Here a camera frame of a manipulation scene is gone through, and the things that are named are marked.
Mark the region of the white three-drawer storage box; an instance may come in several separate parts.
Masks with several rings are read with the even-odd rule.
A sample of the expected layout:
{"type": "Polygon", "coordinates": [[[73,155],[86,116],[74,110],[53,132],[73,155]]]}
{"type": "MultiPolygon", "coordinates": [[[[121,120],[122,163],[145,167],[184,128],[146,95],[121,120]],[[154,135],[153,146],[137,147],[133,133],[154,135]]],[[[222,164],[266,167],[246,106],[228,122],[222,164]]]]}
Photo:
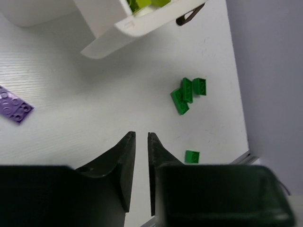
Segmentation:
{"type": "Polygon", "coordinates": [[[79,10],[84,16],[96,11],[95,0],[2,0],[0,12],[20,27],[41,24],[79,10]]]}

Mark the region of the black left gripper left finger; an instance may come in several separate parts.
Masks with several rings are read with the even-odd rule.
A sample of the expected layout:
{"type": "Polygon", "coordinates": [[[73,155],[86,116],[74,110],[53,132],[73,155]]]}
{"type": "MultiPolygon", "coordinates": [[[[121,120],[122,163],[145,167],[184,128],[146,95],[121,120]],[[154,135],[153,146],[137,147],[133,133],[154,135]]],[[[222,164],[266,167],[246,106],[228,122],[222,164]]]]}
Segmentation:
{"type": "Polygon", "coordinates": [[[130,210],[136,134],[89,163],[1,166],[3,227],[122,227],[130,210]]]}

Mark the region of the white top drawer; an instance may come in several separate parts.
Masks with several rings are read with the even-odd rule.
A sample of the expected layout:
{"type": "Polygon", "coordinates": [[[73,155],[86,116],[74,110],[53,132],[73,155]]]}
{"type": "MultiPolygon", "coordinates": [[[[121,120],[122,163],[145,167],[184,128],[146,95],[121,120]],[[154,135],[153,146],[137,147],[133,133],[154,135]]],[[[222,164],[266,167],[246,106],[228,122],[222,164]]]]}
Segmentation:
{"type": "Polygon", "coordinates": [[[76,7],[95,40],[82,50],[101,59],[155,29],[204,6],[204,0],[172,0],[163,7],[148,6],[134,14],[125,0],[76,0],[76,7]]]}

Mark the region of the lime long lego brick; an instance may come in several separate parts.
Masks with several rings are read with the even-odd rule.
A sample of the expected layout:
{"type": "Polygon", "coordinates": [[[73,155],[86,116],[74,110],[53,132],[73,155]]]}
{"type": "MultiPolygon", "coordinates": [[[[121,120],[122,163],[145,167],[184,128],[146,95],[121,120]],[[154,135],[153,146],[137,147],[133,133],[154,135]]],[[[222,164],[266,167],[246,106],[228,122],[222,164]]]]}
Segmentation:
{"type": "Polygon", "coordinates": [[[169,4],[171,0],[151,0],[151,4],[156,7],[163,7],[169,4]]]}

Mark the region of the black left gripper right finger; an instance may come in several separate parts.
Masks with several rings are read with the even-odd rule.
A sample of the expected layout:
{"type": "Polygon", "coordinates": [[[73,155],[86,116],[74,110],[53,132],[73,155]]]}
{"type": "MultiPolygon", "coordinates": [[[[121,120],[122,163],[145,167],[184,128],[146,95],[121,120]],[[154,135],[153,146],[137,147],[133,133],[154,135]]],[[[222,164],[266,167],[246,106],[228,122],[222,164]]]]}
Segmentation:
{"type": "Polygon", "coordinates": [[[274,173],[256,165],[185,165],[148,134],[151,215],[159,227],[293,227],[274,173]]]}

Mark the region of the lime square lego brick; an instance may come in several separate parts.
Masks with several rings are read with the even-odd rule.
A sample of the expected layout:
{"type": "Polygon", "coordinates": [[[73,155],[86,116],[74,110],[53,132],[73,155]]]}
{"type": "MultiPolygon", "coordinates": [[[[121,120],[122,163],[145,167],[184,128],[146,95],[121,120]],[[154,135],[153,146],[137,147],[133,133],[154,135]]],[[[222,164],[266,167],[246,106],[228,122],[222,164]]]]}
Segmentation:
{"type": "Polygon", "coordinates": [[[127,0],[127,3],[133,13],[151,5],[151,0],[127,0]]]}

